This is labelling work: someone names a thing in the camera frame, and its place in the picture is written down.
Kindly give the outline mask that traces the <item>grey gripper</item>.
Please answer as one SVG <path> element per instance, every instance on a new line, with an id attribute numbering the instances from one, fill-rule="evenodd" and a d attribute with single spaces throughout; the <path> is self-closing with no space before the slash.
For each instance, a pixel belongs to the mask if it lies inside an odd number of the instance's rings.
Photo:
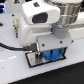
<path id="1" fill-rule="evenodd" d="M 65 47 L 68 47 L 71 44 L 71 36 L 67 35 L 64 39 L 59 39 L 55 37 L 53 34 L 46 34 L 37 37 L 38 43 L 38 59 L 42 59 L 44 57 L 43 51 L 49 51 L 54 49 L 59 49 L 62 56 L 65 54 Z"/>

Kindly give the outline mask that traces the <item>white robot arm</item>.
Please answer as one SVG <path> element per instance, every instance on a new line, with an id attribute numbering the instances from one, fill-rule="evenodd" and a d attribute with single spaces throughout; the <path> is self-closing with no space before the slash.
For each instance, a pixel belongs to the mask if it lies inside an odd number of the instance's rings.
<path id="1" fill-rule="evenodd" d="M 18 40 L 25 51 L 56 61 L 72 43 L 70 26 L 83 0 L 31 0 L 22 5 Z"/>

